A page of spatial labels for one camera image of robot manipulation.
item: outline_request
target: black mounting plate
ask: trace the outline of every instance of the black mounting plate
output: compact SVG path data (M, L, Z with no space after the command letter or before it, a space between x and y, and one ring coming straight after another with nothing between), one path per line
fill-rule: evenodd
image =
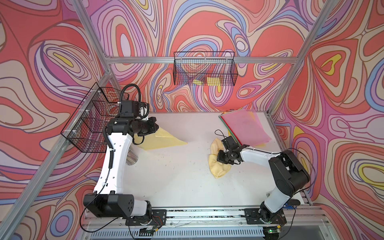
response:
M247 224L254 225L254 224L265 224L260 220L260 215L258 213L259 209L244 209L244 215L247 219ZM287 220L285 218L283 209L280 209L276 215L272 218L272 221L270 224L279 224L284 225L287 223Z
M125 221L125 225L126 226L163 226L166 224L166 220L167 220L167 210L165 209L152 209L152 219L151 221L149 222L149 224L141 224L137 219L135 218L127 218L127 220Z

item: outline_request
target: yellow sponge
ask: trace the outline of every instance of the yellow sponge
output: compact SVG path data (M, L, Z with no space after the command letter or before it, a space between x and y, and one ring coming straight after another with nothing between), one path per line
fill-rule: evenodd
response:
M194 80L192 81L192 84L202 85L203 82L202 82L202 81L199 81L199 80L197 80L197 79L194 79Z
M207 77L207 85L208 86L221 86L220 78Z
M139 143L141 142L141 139L141 137L135 135L135 142ZM138 145L138 147L141 147L144 150L151 150L185 144L187 143L175 138L172 134L159 127L155 133L145 136L144 142Z

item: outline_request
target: metal grate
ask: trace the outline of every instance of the metal grate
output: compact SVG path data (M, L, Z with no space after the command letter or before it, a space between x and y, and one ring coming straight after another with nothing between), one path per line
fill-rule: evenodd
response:
M139 236L139 228L132 229L133 236L137 239L150 238ZM161 228L152 238L199 238L199 237L264 237L263 227L189 227L189 228ZM131 239L127 228L105 229L91 234L90 240Z
M115 88L99 87L73 129L63 129L61 134L81 152L105 152L107 143L102 130L119 112L120 93Z
M174 84L234 86L238 76L234 56L232 51L174 52Z

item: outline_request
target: colorful swirl wallpaper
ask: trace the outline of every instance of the colorful swirl wallpaper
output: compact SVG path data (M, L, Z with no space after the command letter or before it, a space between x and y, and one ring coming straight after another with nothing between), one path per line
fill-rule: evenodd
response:
M273 114L340 239L384 239L383 39L383 1L340 1Z
M104 73L71 8L68 1L0 0L0 221ZM64 226L71 210L61 211L60 198L78 208L70 193L91 179L96 159L68 147L14 239L46 239L57 215L65 215L56 217Z
M86 4L107 56L173 56L226 51L236 56L296 56L322 1L125 1ZM239 64L233 86L175 86L173 64L112 65L121 85L143 89L151 111L267 110L289 65Z
M323 0L82 0L108 56L233 50L297 56ZM273 117L313 161L310 194L340 239L383 239L384 3L340 0ZM234 87L174 86L172 64L115 64L152 111L261 111L288 64L239 64ZM71 0L0 0L0 220L103 75ZM13 240L72 240L104 154L69 146Z

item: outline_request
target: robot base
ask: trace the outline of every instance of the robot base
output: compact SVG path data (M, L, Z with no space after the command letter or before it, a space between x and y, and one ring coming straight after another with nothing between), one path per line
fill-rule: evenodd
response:
M126 226L163 226L166 224L167 210L156 209L152 210L151 203L146 201L147 212L144 216L133 216L127 218Z
M265 224L265 222L260 220L261 215L258 213L259 209L244 209L245 218L247 219L247 224ZM275 216L271 218L271 224L284 225L287 223L283 209L280 209L275 213Z

